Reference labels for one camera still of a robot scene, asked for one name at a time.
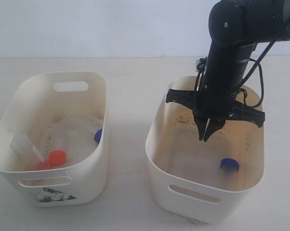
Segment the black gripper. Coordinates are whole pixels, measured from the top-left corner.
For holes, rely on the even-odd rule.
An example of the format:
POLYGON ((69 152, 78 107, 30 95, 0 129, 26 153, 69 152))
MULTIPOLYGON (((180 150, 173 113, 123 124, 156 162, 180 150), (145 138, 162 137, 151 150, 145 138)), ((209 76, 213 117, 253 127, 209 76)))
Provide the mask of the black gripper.
POLYGON ((215 98, 203 104, 198 91, 169 89, 166 103, 178 103, 192 110, 197 116, 195 124, 198 128, 199 140, 204 142, 224 127, 224 120, 251 122, 259 128, 265 122, 265 112, 252 108, 232 97, 225 102, 215 98))

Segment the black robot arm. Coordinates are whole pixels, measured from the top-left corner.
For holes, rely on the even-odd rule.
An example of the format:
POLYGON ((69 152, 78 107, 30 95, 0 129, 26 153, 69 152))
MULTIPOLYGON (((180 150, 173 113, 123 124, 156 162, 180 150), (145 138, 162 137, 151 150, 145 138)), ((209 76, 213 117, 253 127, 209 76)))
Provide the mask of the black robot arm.
POLYGON ((290 41, 290 0, 221 0, 213 6, 208 26, 211 46, 197 64, 194 89, 170 89, 166 96, 167 103, 192 111, 201 141, 228 120, 264 124, 264 112, 236 96, 272 46, 290 41))

